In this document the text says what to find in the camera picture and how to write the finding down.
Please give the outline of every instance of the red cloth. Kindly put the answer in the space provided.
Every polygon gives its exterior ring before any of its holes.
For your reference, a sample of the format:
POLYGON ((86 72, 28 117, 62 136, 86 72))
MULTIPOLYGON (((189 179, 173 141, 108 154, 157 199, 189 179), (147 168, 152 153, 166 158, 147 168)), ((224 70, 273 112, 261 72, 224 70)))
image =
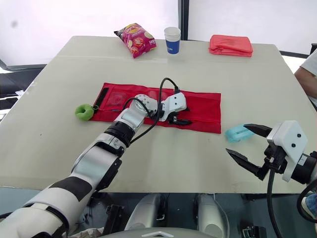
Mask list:
POLYGON ((252 45, 248 37, 213 35, 209 52, 214 55, 252 56, 252 45))
MULTIPOLYGON (((167 121, 159 121, 157 125, 221 134, 221 94, 193 93, 183 90, 181 90, 181 92, 186 97, 186 104, 190 111, 180 111, 177 118, 187 119, 193 123, 190 125, 174 125, 169 124, 167 121)), ((104 86, 95 101, 95 105, 99 106, 99 110, 95 111, 91 120, 114 121, 120 114, 127 99, 135 97, 138 94, 146 94, 149 97, 158 100, 159 89, 131 84, 104 83, 104 86)), ((162 101, 172 94, 174 94, 172 89, 163 89, 161 96, 162 101)), ((153 124, 153 122, 154 121, 150 118, 145 118, 144 121, 145 124, 153 124)))

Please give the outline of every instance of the person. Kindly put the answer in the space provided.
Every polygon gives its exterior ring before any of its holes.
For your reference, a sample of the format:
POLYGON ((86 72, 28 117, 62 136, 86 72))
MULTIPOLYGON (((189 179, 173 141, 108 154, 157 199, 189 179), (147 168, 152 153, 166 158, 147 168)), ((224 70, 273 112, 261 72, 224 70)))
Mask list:
POLYGON ((311 218, 316 219, 317 216, 317 194, 313 193, 302 200, 302 207, 310 215, 311 218))
POLYGON ((317 110, 317 50, 305 60, 294 75, 317 110))

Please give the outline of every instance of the green toy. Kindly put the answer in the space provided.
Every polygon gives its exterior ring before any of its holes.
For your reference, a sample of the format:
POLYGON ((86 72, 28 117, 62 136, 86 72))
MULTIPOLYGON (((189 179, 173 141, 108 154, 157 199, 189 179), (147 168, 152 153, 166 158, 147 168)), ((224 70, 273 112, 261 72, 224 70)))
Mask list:
POLYGON ((90 120, 94 115, 94 109, 89 104, 82 104, 76 108, 75 115, 81 120, 90 120))

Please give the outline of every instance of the white wall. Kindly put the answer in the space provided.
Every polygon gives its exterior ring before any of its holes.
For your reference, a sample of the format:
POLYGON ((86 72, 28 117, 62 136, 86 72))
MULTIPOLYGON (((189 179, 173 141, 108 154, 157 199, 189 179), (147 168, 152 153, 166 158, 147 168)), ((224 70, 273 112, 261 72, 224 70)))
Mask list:
POLYGON ((0 0, 0 59, 48 63, 73 35, 115 36, 135 22, 163 39, 178 26, 177 0, 0 0))
POLYGON ((190 0, 188 39, 248 36, 252 43, 309 54, 317 43, 317 0, 190 0))

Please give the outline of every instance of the blue label on cup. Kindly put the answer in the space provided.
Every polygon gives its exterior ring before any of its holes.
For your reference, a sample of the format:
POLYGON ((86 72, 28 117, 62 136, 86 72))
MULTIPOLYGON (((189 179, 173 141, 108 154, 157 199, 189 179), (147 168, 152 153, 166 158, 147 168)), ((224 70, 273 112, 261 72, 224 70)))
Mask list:
POLYGON ((177 54, 179 51, 179 41, 171 42, 166 40, 167 52, 177 54))

